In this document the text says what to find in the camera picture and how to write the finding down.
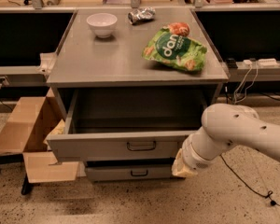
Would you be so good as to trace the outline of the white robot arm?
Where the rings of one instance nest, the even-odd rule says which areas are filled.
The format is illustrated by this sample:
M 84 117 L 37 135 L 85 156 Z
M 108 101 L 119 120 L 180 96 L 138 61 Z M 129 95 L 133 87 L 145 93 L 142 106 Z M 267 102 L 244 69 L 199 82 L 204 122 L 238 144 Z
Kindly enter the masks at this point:
M 210 105 L 204 110 L 201 122 L 202 127 L 178 150 L 172 165 L 173 176 L 194 176 L 237 145 L 253 148 L 280 162 L 280 125 L 260 120 L 253 108 Z

